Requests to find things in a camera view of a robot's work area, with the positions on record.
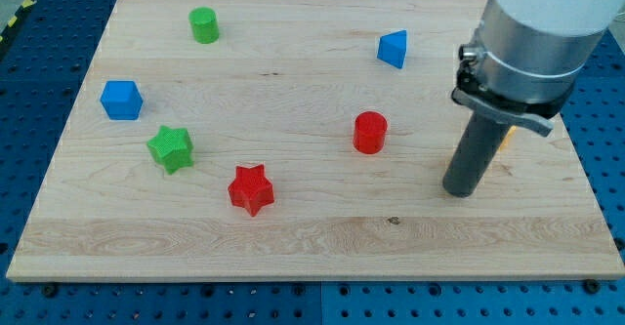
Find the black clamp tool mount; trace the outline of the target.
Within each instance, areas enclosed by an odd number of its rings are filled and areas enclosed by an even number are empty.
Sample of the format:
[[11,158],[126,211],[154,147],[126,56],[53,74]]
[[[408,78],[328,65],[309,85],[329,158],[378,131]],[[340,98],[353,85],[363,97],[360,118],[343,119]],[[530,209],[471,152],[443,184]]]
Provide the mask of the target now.
[[551,118],[562,109],[573,91],[574,83],[564,83],[561,94],[544,102],[530,102],[528,99],[515,101],[491,89],[485,75],[479,76],[479,66],[486,61],[485,50],[471,44],[461,45],[458,55],[460,65],[456,86],[451,93],[455,103],[496,124],[522,127],[542,137],[552,132],[554,124]]

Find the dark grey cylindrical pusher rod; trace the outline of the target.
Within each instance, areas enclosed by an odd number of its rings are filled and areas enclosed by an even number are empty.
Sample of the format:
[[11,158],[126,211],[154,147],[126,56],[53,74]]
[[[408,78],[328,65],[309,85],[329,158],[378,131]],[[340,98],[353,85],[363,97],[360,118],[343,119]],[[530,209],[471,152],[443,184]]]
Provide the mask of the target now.
[[510,128],[474,112],[443,176],[443,188],[456,197],[472,195]]

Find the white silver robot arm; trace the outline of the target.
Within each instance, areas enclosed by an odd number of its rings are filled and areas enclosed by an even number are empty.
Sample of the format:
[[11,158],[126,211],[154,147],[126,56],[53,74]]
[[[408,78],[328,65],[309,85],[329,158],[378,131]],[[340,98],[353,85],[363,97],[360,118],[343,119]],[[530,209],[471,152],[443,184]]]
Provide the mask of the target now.
[[473,114],[442,180],[471,195],[511,127],[542,137],[624,0],[487,0],[458,51],[453,101]]

